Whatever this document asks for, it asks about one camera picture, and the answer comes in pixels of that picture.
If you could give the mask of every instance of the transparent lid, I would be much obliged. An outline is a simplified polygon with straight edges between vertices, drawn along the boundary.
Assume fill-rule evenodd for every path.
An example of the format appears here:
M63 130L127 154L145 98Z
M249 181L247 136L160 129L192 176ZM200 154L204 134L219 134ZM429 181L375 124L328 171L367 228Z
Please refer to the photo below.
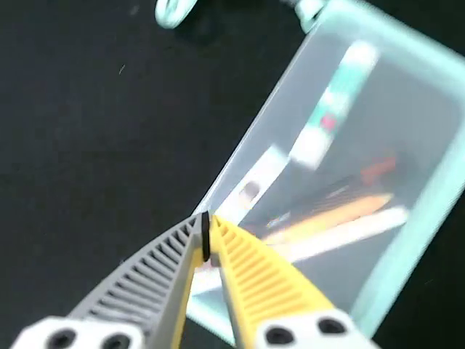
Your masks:
M458 55L332 0L196 211L271 245L372 335L464 184L464 83ZM189 311L230 341L208 266Z

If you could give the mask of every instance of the orange pencil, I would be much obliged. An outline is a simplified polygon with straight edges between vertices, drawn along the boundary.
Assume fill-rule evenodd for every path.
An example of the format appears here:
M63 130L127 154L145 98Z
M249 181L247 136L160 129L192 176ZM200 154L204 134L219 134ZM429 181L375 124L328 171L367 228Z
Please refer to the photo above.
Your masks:
M309 238L311 235L326 229L372 214L386 205L391 198L392 194L358 198L348 204L322 212L288 228L271 233L263 242L269 245L286 244Z

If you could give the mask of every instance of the clear plastic container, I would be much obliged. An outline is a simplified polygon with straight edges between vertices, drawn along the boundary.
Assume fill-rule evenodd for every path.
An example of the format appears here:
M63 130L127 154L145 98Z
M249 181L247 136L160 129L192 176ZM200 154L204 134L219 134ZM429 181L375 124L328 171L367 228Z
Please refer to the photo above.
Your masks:
M272 245L372 336L462 191L464 91L462 57L330 0L196 211ZM188 315L233 342L217 270Z

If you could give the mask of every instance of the yellow pencil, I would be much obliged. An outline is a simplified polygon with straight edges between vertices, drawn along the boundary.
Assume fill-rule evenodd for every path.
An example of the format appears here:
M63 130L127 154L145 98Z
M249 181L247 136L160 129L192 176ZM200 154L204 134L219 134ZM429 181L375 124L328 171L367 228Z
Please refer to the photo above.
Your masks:
M392 194L365 196L335 209L322 212L288 228L267 236L263 242L269 245L296 242L339 224L356 220L359 217L379 210L392 198Z

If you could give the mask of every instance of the black mat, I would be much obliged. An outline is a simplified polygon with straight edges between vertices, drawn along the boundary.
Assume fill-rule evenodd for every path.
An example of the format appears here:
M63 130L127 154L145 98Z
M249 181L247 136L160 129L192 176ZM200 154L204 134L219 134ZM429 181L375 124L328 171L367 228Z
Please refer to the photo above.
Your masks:
M3 348L189 215L304 37L277 0L199 1L176 33L156 26L151 1L0 12ZM465 53L459 1L375 4ZM464 306L462 206L380 329L384 348L459 333L445 314ZM182 347L203 344L225 346L188 322Z

